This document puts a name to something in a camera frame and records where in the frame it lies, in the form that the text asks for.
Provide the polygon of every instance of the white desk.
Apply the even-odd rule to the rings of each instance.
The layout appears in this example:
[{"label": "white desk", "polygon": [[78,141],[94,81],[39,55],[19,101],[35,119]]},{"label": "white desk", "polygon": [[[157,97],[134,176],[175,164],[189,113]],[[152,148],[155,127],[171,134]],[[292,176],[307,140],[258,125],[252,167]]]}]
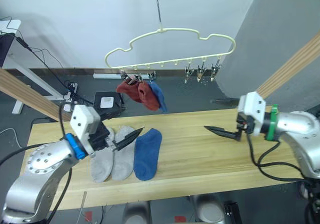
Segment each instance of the white desk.
[{"label": "white desk", "polygon": [[[16,34],[17,31],[15,29],[19,29],[21,21],[20,20],[11,20],[8,28],[7,25],[9,23],[9,20],[3,20],[0,21],[0,31],[5,33],[14,33]],[[10,58],[12,60],[12,67],[17,69],[19,72],[24,74],[27,78],[32,80],[34,83],[42,87],[44,90],[46,90],[51,95],[45,96],[49,101],[61,101],[64,99],[63,95],[55,90],[52,86],[50,86],[48,83],[46,83],[43,79],[41,79],[38,75],[36,75],[33,71],[31,71],[29,68],[26,68],[20,64],[18,64],[15,61],[14,55],[7,55],[7,58]],[[19,100],[15,102],[12,114],[20,114],[23,103]]]}]

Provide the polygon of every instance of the clothes hanger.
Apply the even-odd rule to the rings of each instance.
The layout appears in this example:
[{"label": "clothes hanger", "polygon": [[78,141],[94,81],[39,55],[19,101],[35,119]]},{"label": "clothes hanger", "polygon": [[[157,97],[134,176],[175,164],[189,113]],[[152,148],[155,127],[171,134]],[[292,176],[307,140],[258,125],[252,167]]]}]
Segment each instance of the clothes hanger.
[{"label": "clothes hanger", "polygon": [[[124,68],[133,68],[134,70],[137,70],[138,67],[141,66],[145,66],[146,68],[150,69],[152,65],[160,65],[162,68],[169,63],[174,63],[175,66],[178,65],[179,62],[181,61],[193,61],[193,60],[197,60],[197,59],[207,59],[210,57],[218,57],[220,58],[221,56],[226,56],[229,55],[231,53],[234,52],[234,50],[236,49],[236,41],[228,36],[228,35],[224,35],[224,34],[216,34],[216,33],[211,33],[209,34],[207,37],[201,37],[201,34],[198,30],[196,29],[190,29],[190,28],[163,28],[162,25],[162,20],[161,20],[161,13],[160,13],[160,6],[159,6],[159,0],[156,0],[157,3],[157,10],[158,10],[158,17],[159,17],[159,24],[160,24],[160,28],[157,29],[156,31],[152,31],[152,32],[148,32],[142,35],[139,35],[137,37],[135,37],[134,39],[132,39],[131,41],[129,41],[129,46],[130,48],[128,49],[123,49],[123,48],[116,48],[113,49],[111,51],[109,51],[105,57],[104,57],[104,61],[105,64],[107,65],[108,68],[112,68],[112,69],[124,69]],[[192,32],[195,33],[197,35],[197,39],[201,40],[201,41],[207,41],[209,40],[211,37],[220,37],[220,38],[226,38],[228,40],[230,40],[232,42],[232,49],[228,52],[224,52],[224,53],[218,53],[218,54],[209,54],[209,55],[202,55],[202,56],[194,56],[194,57],[187,57],[187,58],[178,58],[178,59],[170,59],[170,60],[163,60],[163,61],[155,61],[155,62],[146,62],[146,63],[139,63],[139,64],[128,64],[128,65],[122,65],[122,66],[112,66],[108,63],[108,57],[112,54],[115,53],[117,51],[122,51],[122,52],[130,52],[134,47],[133,47],[133,43],[138,41],[139,39],[151,36],[151,35],[157,35],[157,34],[162,34],[165,32],[172,32],[172,31],[178,31],[178,32]]]}]

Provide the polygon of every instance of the wooden table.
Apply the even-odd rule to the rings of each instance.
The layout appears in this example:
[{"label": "wooden table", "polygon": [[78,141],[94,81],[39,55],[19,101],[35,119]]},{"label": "wooden table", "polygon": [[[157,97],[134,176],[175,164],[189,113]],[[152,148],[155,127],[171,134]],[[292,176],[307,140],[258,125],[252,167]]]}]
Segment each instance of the wooden table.
[{"label": "wooden table", "polygon": [[[84,207],[122,204],[127,202],[182,197],[187,195],[215,193],[230,190],[276,185],[283,182],[264,177],[252,164],[245,136],[237,142],[206,130],[203,126],[219,126],[230,131],[236,129],[235,109],[198,111],[149,116],[122,117],[107,120],[104,124],[118,130],[122,125],[133,128],[151,128],[162,133],[158,170],[149,181],[140,181],[135,174],[124,181],[110,178],[94,183],[90,175],[89,157],[73,168],[68,191],[59,207],[79,208],[84,191],[87,191]],[[71,131],[65,123],[66,132]],[[33,125],[28,145],[55,142],[62,136],[58,123]],[[274,142],[263,137],[253,137],[256,157],[273,146]],[[265,158],[297,164],[286,143]],[[266,167],[265,170],[278,177],[299,177],[290,167]],[[65,186],[68,174],[59,184],[54,204]]]}]

